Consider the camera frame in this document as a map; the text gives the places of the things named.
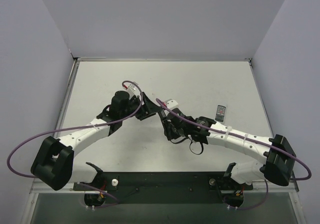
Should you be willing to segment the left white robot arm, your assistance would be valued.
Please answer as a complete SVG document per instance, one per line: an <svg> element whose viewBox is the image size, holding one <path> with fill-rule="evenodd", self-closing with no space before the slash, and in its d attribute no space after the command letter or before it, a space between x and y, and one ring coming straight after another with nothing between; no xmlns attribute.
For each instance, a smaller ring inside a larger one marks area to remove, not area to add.
<svg viewBox="0 0 320 224"><path fill-rule="evenodd" d="M123 121L135 117L144 120L162 111L144 92L133 90L115 92L111 103L88 125L70 128L70 134L45 138L31 166L31 173L53 190L62 189L69 183L74 158L100 139L111 136L122 127Z"/></svg>

